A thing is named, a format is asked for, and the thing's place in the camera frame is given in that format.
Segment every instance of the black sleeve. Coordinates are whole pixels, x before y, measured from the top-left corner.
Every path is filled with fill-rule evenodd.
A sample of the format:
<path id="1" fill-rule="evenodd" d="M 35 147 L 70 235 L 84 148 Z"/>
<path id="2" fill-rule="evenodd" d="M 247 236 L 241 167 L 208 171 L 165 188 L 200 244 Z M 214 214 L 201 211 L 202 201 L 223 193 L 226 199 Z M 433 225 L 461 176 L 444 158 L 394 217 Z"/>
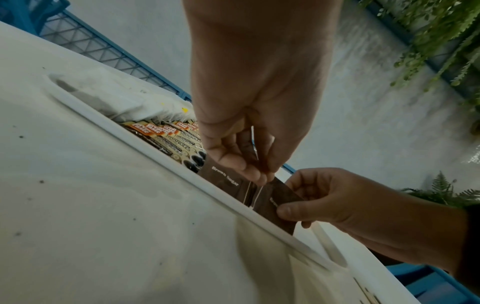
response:
<path id="1" fill-rule="evenodd" d="M 470 291 L 480 295 L 480 204 L 465 208 L 468 214 L 468 232 L 463 255 L 455 279 Z"/>

